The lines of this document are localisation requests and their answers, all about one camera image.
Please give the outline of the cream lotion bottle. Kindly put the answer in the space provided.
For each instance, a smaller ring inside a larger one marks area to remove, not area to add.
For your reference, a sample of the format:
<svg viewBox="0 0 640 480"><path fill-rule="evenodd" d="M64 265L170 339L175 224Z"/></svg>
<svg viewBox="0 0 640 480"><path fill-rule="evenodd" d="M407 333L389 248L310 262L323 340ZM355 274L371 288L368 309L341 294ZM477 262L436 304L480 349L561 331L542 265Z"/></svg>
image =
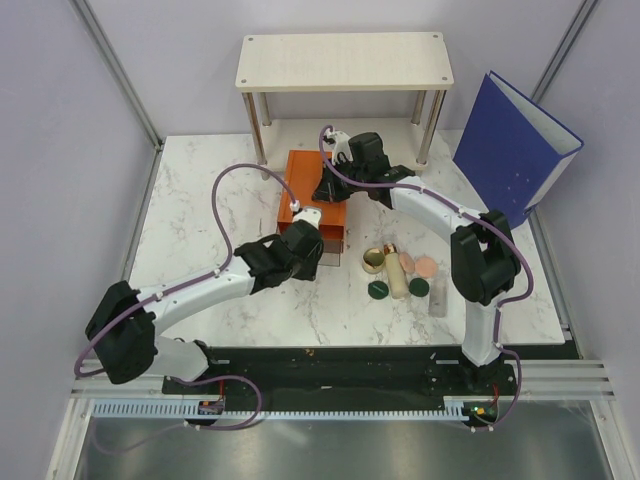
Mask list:
<svg viewBox="0 0 640 480"><path fill-rule="evenodd" d="M405 298L409 295L409 287L397 248L393 243L386 243L383 246L383 253L391 296L394 299Z"/></svg>

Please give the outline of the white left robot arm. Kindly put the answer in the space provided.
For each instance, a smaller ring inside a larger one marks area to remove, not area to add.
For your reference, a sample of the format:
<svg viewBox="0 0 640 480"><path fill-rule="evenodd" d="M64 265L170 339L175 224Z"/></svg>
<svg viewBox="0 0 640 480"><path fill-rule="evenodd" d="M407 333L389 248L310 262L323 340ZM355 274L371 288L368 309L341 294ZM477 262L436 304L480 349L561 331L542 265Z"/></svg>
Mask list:
<svg viewBox="0 0 640 480"><path fill-rule="evenodd" d="M323 250L319 225L299 219L282 234L237 247L229 264L218 272L144 289L134 289L126 281L111 285L85 329L102 365L99 371L115 385L155 374L185 381L198 393L211 392L220 371L206 345L163 333L222 302L290 279L313 281Z"/></svg>

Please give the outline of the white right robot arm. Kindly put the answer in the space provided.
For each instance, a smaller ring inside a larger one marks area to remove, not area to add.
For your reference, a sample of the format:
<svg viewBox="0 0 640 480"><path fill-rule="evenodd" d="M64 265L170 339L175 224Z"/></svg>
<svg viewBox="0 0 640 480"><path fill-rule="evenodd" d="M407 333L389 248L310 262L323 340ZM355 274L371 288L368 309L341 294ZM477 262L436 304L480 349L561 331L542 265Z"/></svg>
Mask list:
<svg viewBox="0 0 640 480"><path fill-rule="evenodd" d="M461 350L467 362L458 368L457 377L465 391L483 392L494 381L491 365L507 352L500 340L502 309L526 299L534 286L506 215L469 209L428 187L406 166L392 166L375 132L349 136L327 125L318 145L323 174L315 201L340 203L365 193L447 243L451 280L466 301Z"/></svg>

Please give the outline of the white two-tier shelf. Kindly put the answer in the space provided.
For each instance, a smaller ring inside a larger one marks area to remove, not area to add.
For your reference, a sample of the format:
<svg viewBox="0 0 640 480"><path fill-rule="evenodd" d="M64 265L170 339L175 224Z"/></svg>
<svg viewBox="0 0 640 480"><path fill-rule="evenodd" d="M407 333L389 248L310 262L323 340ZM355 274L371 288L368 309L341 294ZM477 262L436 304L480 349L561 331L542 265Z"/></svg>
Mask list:
<svg viewBox="0 0 640 480"><path fill-rule="evenodd" d="M454 76L440 32L280 34L244 37L236 74L258 164L283 171L292 150L314 150L327 123L374 131L395 164L424 170ZM277 119L271 94L413 92L409 119Z"/></svg>

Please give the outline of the gold round jar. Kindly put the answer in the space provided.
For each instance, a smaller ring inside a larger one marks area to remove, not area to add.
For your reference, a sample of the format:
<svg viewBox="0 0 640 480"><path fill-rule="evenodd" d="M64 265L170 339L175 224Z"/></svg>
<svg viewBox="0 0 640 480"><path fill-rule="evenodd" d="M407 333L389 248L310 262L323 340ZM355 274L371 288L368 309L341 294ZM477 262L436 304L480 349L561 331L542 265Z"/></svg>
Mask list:
<svg viewBox="0 0 640 480"><path fill-rule="evenodd" d="M375 275L384 269L385 254L380 248L369 248L362 255L362 267L368 274Z"/></svg>

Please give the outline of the pink powder puff left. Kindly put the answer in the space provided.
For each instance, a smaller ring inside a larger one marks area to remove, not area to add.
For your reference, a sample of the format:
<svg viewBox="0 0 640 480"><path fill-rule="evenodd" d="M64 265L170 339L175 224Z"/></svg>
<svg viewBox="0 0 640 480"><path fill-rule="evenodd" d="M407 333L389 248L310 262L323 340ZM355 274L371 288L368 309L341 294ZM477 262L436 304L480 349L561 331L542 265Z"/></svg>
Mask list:
<svg viewBox="0 0 640 480"><path fill-rule="evenodd" d="M412 275L415 272L415 263L412 257L407 252L401 252L398 257L403 271L408 275Z"/></svg>

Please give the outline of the pink powder puff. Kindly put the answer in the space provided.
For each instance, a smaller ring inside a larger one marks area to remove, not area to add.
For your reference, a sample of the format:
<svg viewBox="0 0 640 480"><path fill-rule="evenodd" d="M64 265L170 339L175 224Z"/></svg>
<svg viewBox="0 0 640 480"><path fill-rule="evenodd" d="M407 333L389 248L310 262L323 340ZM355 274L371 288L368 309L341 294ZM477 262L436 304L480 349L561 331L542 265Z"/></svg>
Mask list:
<svg viewBox="0 0 640 480"><path fill-rule="evenodd" d="M437 262L428 256L422 256L415 260L415 273L424 279L433 278L439 270Z"/></svg>
<svg viewBox="0 0 640 480"><path fill-rule="evenodd" d="M401 252L398 257L403 271L408 275L412 275L415 272L415 263L412 257L407 252Z"/></svg>

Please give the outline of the dark green lid left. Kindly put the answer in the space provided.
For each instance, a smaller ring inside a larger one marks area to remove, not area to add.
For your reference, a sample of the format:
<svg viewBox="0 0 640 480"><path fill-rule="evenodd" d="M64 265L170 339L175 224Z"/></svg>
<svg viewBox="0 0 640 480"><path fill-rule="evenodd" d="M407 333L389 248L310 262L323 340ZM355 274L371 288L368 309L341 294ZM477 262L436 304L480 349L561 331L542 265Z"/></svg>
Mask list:
<svg viewBox="0 0 640 480"><path fill-rule="evenodd" d="M368 295L374 300L385 299L389 295L388 285L380 280L372 281L367 286Z"/></svg>

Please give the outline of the dark green lid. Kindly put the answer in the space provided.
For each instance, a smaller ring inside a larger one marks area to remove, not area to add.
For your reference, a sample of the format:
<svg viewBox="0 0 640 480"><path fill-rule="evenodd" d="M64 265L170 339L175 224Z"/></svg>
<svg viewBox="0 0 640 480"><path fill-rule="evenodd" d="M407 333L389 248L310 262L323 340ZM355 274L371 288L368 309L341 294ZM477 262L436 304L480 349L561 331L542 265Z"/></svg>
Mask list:
<svg viewBox="0 0 640 480"><path fill-rule="evenodd" d="M424 298L430 292L430 285L428 281L423 278L413 278L409 282L409 292L412 296Z"/></svg>
<svg viewBox="0 0 640 480"><path fill-rule="evenodd" d="M380 280L372 281L367 286L368 295L374 300L385 299L389 295L388 285Z"/></svg>

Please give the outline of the pink powder puff right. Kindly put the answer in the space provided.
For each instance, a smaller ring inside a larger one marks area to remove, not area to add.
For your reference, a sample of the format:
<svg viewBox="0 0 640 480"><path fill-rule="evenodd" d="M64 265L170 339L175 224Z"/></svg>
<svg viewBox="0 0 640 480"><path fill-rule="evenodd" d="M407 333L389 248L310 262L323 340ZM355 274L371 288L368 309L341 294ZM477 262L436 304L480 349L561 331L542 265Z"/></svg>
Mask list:
<svg viewBox="0 0 640 480"><path fill-rule="evenodd" d="M428 256L422 256L415 260L415 273L424 279L433 278L439 270L437 262Z"/></svg>

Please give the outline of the dark green lid right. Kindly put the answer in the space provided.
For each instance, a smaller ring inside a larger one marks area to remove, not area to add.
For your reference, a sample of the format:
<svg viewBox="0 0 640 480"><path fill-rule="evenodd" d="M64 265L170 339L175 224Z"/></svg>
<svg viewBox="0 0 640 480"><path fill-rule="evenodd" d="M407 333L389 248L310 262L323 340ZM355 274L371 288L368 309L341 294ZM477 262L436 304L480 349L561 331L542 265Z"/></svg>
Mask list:
<svg viewBox="0 0 640 480"><path fill-rule="evenodd" d="M423 278L413 278L409 282L409 292L412 296L424 298L430 292L430 285L428 281Z"/></svg>

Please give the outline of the clear grey tube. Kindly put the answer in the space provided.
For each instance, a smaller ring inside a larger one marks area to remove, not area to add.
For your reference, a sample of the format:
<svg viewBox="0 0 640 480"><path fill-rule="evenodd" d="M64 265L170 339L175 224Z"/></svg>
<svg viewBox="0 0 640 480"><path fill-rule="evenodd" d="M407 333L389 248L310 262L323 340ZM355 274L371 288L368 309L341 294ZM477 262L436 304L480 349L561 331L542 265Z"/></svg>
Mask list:
<svg viewBox="0 0 640 480"><path fill-rule="evenodd" d="M444 318L447 315L448 286L445 277L435 277L431 283L428 312L431 317Z"/></svg>

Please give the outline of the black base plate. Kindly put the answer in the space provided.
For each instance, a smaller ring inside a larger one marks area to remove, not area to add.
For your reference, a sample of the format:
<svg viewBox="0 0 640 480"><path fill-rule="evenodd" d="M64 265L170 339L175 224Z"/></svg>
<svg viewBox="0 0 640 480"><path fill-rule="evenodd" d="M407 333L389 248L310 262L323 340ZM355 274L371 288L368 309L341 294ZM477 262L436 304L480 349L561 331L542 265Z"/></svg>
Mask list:
<svg viewBox="0 0 640 480"><path fill-rule="evenodd" d="M505 399L516 391L512 365L471 369L456 346L214 348L205 384L165 380L165 394L223 394L270 407L437 407L447 396Z"/></svg>

